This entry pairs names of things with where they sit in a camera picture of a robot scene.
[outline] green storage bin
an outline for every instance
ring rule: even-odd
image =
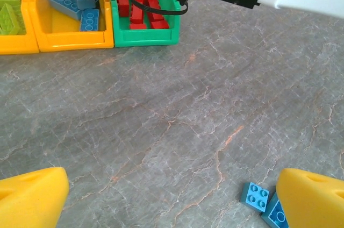
[[[159,0],[161,9],[180,10],[176,0]],[[145,13],[146,30],[130,30],[130,18],[119,17],[117,0],[111,0],[112,22],[115,47],[175,45],[179,42],[180,16],[164,16],[170,29],[149,29],[148,16]]]

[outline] gray marble surface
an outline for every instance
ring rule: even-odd
[[[58,227],[267,227],[244,182],[344,179],[344,20],[192,0],[178,46],[0,68],[0,178],[63,166]]]

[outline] blue lego brick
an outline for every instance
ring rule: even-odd
[[[75,20],[81,19],[81,10],[77,8],[76,0],[49,0],[49,3],[51,7],[65,15]]]
[[[76,4],[80,10],[96,8],[96,0],[76,0]]]
[[[85,9],[82,11],[80,32],[98,31],[99,28],[99,10]]]
[[[273,195],[262,218],[271,228],[289,228],[277,193]]]
[[[243,185],[243,190],[240,202],[259,212],[265,212],[268,202],[269,191],[261,188],[253,182],[246,182]]]

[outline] black cable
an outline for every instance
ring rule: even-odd
[[[137,2],[136,0],[130,0],[130,2],[137,6],[139,9],[142,9],[144,11],[150,12],[150,13],[154,13],[154,14],[158,14],[158,15],[166,15],[166,16],[181,16],[183,14],[185,14],[188,9],[189,9],[189,4],[186,2],[185,6],[187,6],[186,9],[183,10],[163,10],[163,9],[153,9],[149,6],[143,5],[139,2]]]

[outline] lime green brick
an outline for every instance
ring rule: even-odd
[[[17,35],[20,25],[11,5],[5,4],[0,11],[0,28],[3,35]]]
[[[0,9],[5,5],[9,4],[11,6],[21,5],[21,0],[0,0]]]
[[[18,23],[20,26],[20,30],[18,32],[18,35],[24,35],[24,34],[26,34],[26,29],[25,29],[25,23],[24,23],[24,19],[23,19],[23,15],[22,15],[20,7],[21,6],[19,5],[19,6],[13,6],[12,8],[16,14],[16,17],[17,17],[17,20],[18,20]]]

